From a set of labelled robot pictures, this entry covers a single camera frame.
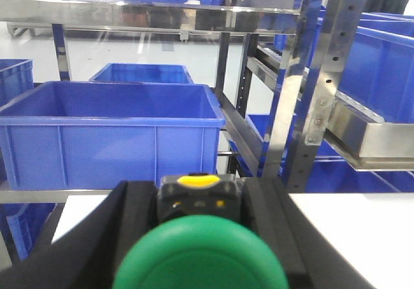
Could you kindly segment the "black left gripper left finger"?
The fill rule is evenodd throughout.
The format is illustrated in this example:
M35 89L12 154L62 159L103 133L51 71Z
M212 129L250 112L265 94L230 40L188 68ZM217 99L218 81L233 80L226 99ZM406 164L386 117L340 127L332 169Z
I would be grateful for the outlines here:
M2 288L110 288L135 242L157 221L153 182L123 181L63 237L1 272Z

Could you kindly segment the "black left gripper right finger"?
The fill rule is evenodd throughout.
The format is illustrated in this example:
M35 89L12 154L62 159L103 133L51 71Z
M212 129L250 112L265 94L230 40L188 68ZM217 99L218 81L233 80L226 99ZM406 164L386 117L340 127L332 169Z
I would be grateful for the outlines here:
M279 259L291 288L372 288L311 224L278 178L243 178L241 222Z

